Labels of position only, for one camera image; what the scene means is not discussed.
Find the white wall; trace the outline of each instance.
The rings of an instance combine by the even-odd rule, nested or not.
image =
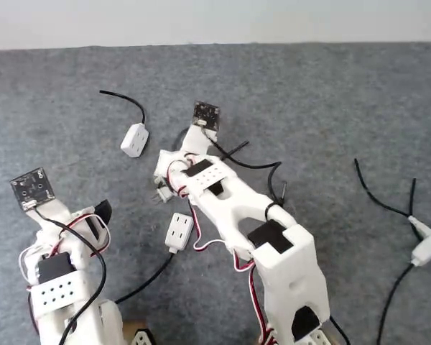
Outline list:
[[[0,49],[431,40],[431,0],[0,0]]]

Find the black plastic part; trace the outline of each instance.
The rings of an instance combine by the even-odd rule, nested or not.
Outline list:
[[[294,340],[299,341],[304,336],[313,332],[319,325],[319,318],[315,312],[308,306],[301,307],[295,313],[294,322],[292,322]]]
[[[282,232],[285,229],[276,221],[267,221],[247,235],[247,238],[256,248],[262,244],[270,243],[278,253],[282,254],[294,246],[283,236]]]
[[[185,174],[187,174],[189,178],[191,178],[192,176],[195,176],[201,173],[204,169],[209,168],[212,164],[213,163],[209,162],[208,160],[202,160],[201,162],[198,162],[195,165],[192,165],[191,167],[183,171]]]
[[[134,334],[134,335],[136,336],[139,332],[145,332],[145,333],[147,333],[147,336],[149,337],[150,343],[152,345],[157,345],[157,342],[155,341],[155,338],[153,337],[152,332],[148,328],[139,328],[136,331],[136,334]]]
[[[93,221],[91,221],[89,218],[85,219],[86,223],[89,226],[89,229],[93,233],[94,237],[96,239],[99,239],[99,231],[96,229],[96,225],[94,225]]]
[[[23,174],[9,182],[24,212],[55,198],[50,182],[42,167]]]
[[[67,252],[56,254],[53,257],[38,262],[38,282],[40,284],[49,282],[76,269],[70,262],[70,255]]]
[[[94,214],[97,214],[98,216],[100,216],[105,224],[109,223],[110,218],[112,217],[112,206],[110,205],[110,203],[108,202],[107,199],[102,201],[101,203],[99,203],[94,208]],[[99,231],[97,230],[93,221],[91,221],[89,218],[87,218],[86,223],[88,224],[89,229],[93,233],[94,237],[96,239],[99,239]]]
[[[110,218],[112,217],[112,206],[108,200],[101,201],[95,208],[94,214],[100,216],[105,224],[108,225]]]
[[[208,190],[210,190],[215,196],[222,194],[223,193],[223,186],[222,186],[222,182],[218,181],[216,183],[214,183],[213,185],[210,185],[208,187]]]
[[[196,126],[218,131],[220,108],[212,104],[196,101],[193,109],[192,124]]]

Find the white plastic bracket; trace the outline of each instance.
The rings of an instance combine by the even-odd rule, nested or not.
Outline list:
[[[36,319],[90,297],[88,276],[84,271],[74,271],[35,285],[30,292]]]

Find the white plastic housing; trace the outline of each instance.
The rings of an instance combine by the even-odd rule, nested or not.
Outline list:
[[[148,138],[149,131],[145,129],[144,124],[133,124],[124,136],[120,148],[131,158],[138,157],[144,150]]]
[[[170,227],[167,230],[165,244],[170,252],[184,250],[193,229],[193,218],[181,213],[174,213]]]

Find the red and white wire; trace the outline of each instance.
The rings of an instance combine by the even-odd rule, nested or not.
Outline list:
[[[212,241],[206,242],[203,246],[199,247],[198,242],[201,240],[202,232],[200,228],[200,223],[198,222],[198,217],[196,215],[196,211],[193,208],[192,204],[188,202],[188,205],[190,207],[190,212],[192,213],[193,223],[195,224],[197,239],[195,243],[193,244],[193,249],[197,252],[202,252],[203,250],[206,250],[211,244],[221,242],[225,243],[221,239],[213,239]],[[259,305],[259,300],[257,298],[257,294],[255,291],[254,286],[254,269],[255,269],[255,262],[250,261],[246,264],[240,266],[239,265],[239,257],[236,254],[236,252],[233,250],[233,268],[237,272],[246,272],[249,271],[249,292],[251,294],[252,299],[252,305],[254,306],[254,310],[256,312],[257,320],[259,321],[260,326],[260,337],[259,337],[259,344],[261,345],[272,345],[277,344],[276,340],[274,340],[272,336],[272,328],[267,328],[264,320],[264,316],[261,313],[261,308]]]
[[[166,170],[166,180],[167,180],[167,182],[170,184],[170,187],[171,187],[171,191],[172,192],[176,192],[176,194],[179,196],[179,197],[181,197],[181,198],[184,198],[185,196],[188,196],[188,194],[182,194],[182,195],[180,195],[180,193],[184,190],[184,189],[186,189],[186,185],[181,185],[179,188],[175,188],[173,185],[172,185],[172,182],[171,182],[171,176],[170,176],[170,173],[171,173],[171,166],[174,164],[174,163],[176,163],[176,162],[181,162],[181,163],[184,163],[185,165],[187,165],[187,163],[186,163],[186,161],[184,161],[184,160],[173,160],[168,166],[167,166],[167,170]]]
[[[104,252],[104,251],[106,251],[106,250],[107,250],[108,246],[110,246],[110,243],[111,243],[111,235],[110,235],[110,229],[108,228],[107,224],[103,221],[103,219],[102,219],[100,216],[98,216],[97,214],[94,214],[94,213],[85,213],[85,214],[82,214],[81,216],[79,216],[79,217],[75,218],[73,221],[71,221],[71,222],[68,224],[68,226],[69,226],[69,227],[73,227],[73,226],[77,225],[78,223],[80,223],[81,221],[84,221],[84,220],[86,220],[86,219],[88,219],[88,218],[91,218],[91,217],[97,218],[97,219],[98,219],[98,221],[99,221],[99,223],[101,223],[101,224],[102,224],[102,226],[103,226],[103,228],[107,231],[107,237],[108,237],[107,243],[106,243],[106,245],[105,245],[105,246],[103,246],[103,247],[101,247],[101,248],[99,249],[99,252],[100,252],[100,253],[102,253],[102,252]],[[56,244],[56,245],[51,249],[50,257],[52,257],[53,255],[55,255],[55,254],[59,251],[60,245],[62,244],[62,241],[63,241],[63,240],[64,240],[64,239],[63,239],[63,238],[61,238],[61,239],[57,242],[57,244]]]
[[[251,260],[246,264],[239,266],[239,257],[237,253],[233,250],[233,268],[235,269],[235,271],[246,272],[246,271],[249,271],[255,265],[256,263],[253,260]]]
[[[200,222],[198,221],[196,211],[193,208],[192,204],[190,202],[188,202],[188,205],[190,206],[190,212],[192,213],[193,223],[195,224],[196,237],[197,237],[196,241],[193,243],[193,249],[196,252],[202,252],[202,251],[206,250],[211,244],[214,244],[214,243],[224,243],[225,244],[225,241],[222,239],[213,239],[211,241],[204,243],[203,246],[200,246],[200,247],[198,246],[198,242],[201,240],[201,236],[202,236],[201,228],[200,228]]]
[[[252,305],[254,307],[254,311],[256,312],[257,320],[259,321],[259,326],[260,326],[259,344],[261,345],[274,344],[276,340],[274,340],[274,338],[271,336],[271,332],[273,331],[273,328],[267,328],[267,325],[265,324],[264,316],[261,313],[259,299],[257,298],[257,294],[256,294],[256,288],[254,285],[255,264],[252,265],[250,268],[251,270],[249,271],[249,292],[251,294]]]

